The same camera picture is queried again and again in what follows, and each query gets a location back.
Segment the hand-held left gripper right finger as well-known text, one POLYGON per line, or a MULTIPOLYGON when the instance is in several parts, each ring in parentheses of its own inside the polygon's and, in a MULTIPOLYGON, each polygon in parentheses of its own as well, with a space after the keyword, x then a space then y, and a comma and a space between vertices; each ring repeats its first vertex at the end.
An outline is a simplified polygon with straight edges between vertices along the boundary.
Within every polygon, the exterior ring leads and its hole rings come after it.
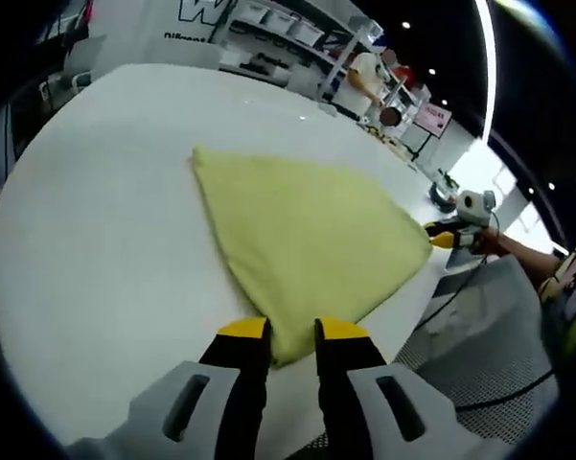
POLYGON ((319 406, 334 459, 458 459, 451 402, 388 364, 369 333, 331 318, 314 324, 319 406))

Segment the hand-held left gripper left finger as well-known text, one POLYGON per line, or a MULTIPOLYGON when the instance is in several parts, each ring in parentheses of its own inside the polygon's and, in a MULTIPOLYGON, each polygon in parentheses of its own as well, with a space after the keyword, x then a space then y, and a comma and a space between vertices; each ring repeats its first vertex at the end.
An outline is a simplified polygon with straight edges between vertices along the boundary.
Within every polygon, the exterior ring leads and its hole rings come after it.
POLYGON ((270 322, 219 329, 197 362, 184 361, 129 405, 102 441, 105 459, 251 459, 266 402, 270 322))

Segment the person's right hand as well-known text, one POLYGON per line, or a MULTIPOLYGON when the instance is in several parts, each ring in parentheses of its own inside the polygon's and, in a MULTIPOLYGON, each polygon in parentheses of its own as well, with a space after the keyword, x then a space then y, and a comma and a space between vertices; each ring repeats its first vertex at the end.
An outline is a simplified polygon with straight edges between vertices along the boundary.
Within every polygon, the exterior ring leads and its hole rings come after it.
POLYGON ((483 229, 477 242, 477 251, 484 255, 501 256, 502 250, 498 231, 494 228, 483 229))

